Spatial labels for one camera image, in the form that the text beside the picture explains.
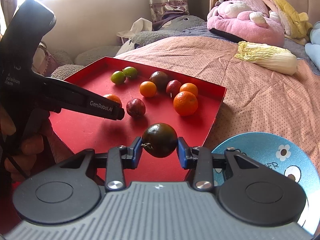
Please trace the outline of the left hand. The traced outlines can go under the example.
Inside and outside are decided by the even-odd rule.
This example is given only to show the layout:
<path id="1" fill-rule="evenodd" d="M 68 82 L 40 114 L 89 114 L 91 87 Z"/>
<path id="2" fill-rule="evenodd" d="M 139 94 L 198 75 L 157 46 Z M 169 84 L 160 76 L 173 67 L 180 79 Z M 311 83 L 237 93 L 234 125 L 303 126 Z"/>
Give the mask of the left hand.
<path id="1" fill-rule="evenodd" d="M 24 181 L 36 163 L 37 155 L 44 151 L 44 138 L 53 133 L 49 120 L 50 113 L 35 109 L 36 115 L 32 121 L 31 131 L 27 136 L 22 135 L 11 144 L 10 139 L 19 130 L 8 111 L 1 106 L 1 182 L 11 183 Z"/>

